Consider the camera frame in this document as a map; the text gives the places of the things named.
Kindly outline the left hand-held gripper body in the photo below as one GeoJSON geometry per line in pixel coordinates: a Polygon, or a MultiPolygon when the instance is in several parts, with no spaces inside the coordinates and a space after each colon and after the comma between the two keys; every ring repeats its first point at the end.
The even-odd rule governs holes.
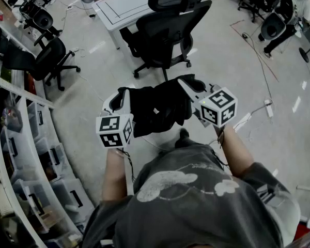
{"type": "Polygon", "coordinates": [[[129,109],[111,113],[104,109],[96,118],[96,135],[104,148],[125,148],[133,134],[133,114],[129,109]]]}

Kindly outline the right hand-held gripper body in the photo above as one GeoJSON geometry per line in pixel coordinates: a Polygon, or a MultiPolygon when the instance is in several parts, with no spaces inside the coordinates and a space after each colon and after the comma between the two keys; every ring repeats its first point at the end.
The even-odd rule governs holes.
{"type": "Polygon", "coordinates": [[[227,87],[207,92],[196,99],[193,106],[202,123],[210,123],[215,127],[225,126],[237,114],[237,98],[227,87]]]}

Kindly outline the black clothes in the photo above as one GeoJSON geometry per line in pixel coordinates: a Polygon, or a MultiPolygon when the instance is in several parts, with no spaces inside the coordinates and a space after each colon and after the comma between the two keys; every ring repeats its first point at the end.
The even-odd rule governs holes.
{"type": "Polygon", "coordinates": [[[192,116],[191,99],[178,83],[184,80],[193,88],[195,75],[187,74],[155,87],[121,87],[119,93],[130,91],[135,138],[170,130],[175,123],[182,126],[192,116]]]}

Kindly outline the black mesh headrest chair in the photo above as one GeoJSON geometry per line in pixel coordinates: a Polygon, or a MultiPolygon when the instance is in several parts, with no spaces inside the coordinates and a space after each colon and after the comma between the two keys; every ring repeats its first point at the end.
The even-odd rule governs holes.
{"type": "Polygon", "coordinates": [[[187,54],[193,47],[194,27],[208,12],[211,0],[148,0],[153,11],[136,21],[137,32],[126,27],[120,30],[132,55],[144,61],[134,70],[137,79],[145,68],[161,68],[164,75],[170,67],[185,62],[191,67],[187,54]]]}

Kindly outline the person's right forearm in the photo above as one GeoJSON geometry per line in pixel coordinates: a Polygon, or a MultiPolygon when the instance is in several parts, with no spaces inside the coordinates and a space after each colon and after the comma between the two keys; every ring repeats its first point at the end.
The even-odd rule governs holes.
{"type": "Polygon", "coordinates": [[[222,128],[214,127],[214,129],[232,175],[242,177],[254,163],[252,155],[231,125],[222,128]]]}

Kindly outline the person's left forearm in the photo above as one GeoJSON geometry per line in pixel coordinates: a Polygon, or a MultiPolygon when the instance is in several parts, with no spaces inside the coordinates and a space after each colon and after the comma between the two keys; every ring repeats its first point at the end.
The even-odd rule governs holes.
{"type": "Polygon", "coordinates": [[[125,157],[117,149],[109,149],[102,185],[102,200],[117,201],[127,196],[125,157]]]}

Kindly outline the white power strip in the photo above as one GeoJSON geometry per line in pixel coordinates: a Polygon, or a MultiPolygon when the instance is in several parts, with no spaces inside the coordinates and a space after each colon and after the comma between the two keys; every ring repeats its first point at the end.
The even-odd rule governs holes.
{"type": "Polygon", "coordinates": [[[268,117],[272,118],[273,117],[272,101],[269,99],[266,99],[264,103],[265,103],[265,108],[266,108],[268,117]]]}
{"type": "Polygon", "coordinates": [[[233,126],[235,132],[237,132],[240,128],[242,128],[248,120],[251,118],[251,113],[247,113],[238,123],[233,126]]]}

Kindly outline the person's black trouser leg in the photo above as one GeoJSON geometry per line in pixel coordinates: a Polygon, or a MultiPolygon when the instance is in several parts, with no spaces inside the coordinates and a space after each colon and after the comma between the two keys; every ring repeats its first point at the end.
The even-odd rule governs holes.
{"type": "Polygon", "coordinates": [[[189,137],[184,136],[180,137],[176,142],[175,142],[175,148],[184,148],[184,147],[189,147],[195,144],[193,140],[191,140],[189,137]]]}

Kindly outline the white shelf unit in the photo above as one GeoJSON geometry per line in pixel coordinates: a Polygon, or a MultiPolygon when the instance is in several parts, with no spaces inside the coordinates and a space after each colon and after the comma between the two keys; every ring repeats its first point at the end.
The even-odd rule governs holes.
{"type": "MultiPolygon", "coordinates": [[[[12,33],[6,30],[5,27],[1,25],[1,23],[0,41],[3,42],[4,45],[9,42],[10,44],[23,51],[32,53],[16,37],[14,37],[12,33]]],[[[47,107],[50,110],[50,115],[54,108],[54,104],[45,96],[43,81],[35,81],[28,72],[5,68],[3,66],[0,54],[0,132],[3,122],[3,110],[9,107],[16,107],[18,101],[21,99],[36,102],[42,106],[47,107]]],[[[19,206],[18,201],[15,198],[6,171],[5,162],[3,160],[1,140],[0,222],[3,227],[3,232],[13,245],[19,247],[48,248],[42,243],[39,236],[30,226],[28,220],[25,218],[24,213],[19,206]]]]}

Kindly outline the white table with black lines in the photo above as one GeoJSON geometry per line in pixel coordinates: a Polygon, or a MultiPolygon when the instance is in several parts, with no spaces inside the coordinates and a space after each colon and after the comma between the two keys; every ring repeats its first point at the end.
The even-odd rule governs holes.
{"type": "Polygon", "coordinates": [[[152,12],[148,0],[99,0],[92,7],[117,49],[120,45],[114,31],[133,25],[137,19],[152,12]]]}

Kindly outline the black round stand base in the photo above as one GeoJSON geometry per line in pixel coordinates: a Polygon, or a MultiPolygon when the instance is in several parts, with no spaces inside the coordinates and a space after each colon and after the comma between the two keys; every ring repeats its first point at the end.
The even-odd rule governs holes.
{"type": "Polygon", "coordinates": [[[306,63],[309,63],[309,57],[308,57],[309,52],[310,48],[307,51],[305,51],[303,48],[299,48],[299,53],[306,63]]]}

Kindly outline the person's grey printed shirt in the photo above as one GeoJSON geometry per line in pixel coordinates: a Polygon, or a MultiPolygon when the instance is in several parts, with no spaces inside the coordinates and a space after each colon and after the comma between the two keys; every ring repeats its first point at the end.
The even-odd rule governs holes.
{"type": "Polygon", "coordinates": [[[208,145],[159,155],[140,171],[134,193],[104,200],[86,226],[82,248],[283,248],[300,207],[261,164],[226,173],[208,145]]]}

